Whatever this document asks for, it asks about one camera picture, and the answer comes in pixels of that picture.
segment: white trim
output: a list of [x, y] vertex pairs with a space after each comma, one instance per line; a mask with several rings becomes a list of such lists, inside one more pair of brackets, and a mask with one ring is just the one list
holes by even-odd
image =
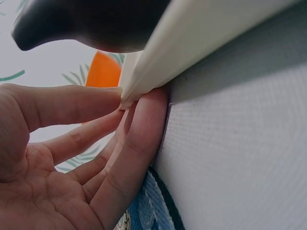
[[172, 0], [143, 52], [127, 54], [122, 109], [297, 0]]

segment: cartoon print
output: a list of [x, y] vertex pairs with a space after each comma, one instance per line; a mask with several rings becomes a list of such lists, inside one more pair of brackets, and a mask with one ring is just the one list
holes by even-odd
[[114, 230], [130, 230], [130, 223], [131, 223], [130, 214], [128, 211], [126, 211], [122, 216], [122, 218], [119, 220]]

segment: palm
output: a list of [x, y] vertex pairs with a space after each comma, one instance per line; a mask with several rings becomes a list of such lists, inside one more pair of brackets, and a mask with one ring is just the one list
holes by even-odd
[[[152, 109], [145, 102], [143, 106], [135, 104], [125, 114], [115, 111], [61, 137], [35, 144], [27, 144], [29, 132], [58, 121], [44, 121], [41, 113], [40, 124], [30, 124], [18, 98], [6, 98], [18, 102], [8, 106], [0, 101], [0, 110], [4, 108], [7, 113], [7, 118], [0, 118], [2, 131], [10, 127], [14, 140], [24, 141], [24, 146], [13, 143], [11, 134], [6, 134], [7, 140], [0, 140], [0, 149], [4, 150], [0, 161], [0, 228], [112, 229], [137, 194], [159, 144], [166, 100], [161, 92], [155, 97], [160, 99], [156, 107], [149, 100]], [[73, 121], [92, 120], [114, 109], [96, 112], [92, 117], [83, 117], [78, 111]], [[156, 116], [159, 123], [153, 120]], [[56, 171], [57, 164], [82, 153], [116, 128], [114, 137], [95, 159], [69, 173]]]

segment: orange fruit print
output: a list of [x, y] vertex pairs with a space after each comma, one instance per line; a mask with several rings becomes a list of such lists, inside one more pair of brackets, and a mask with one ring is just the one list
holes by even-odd
[[121, 66], [109, 55], [98, 51], [87, 75], [86, 86], [89, 87], [117, 87], [121, 73]]

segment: gray wall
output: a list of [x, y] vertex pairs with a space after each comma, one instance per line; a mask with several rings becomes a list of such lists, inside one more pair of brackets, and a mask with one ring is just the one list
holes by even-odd
[[307, 2], [170, 88], [155, 168], [186, 228], [307, 229]]

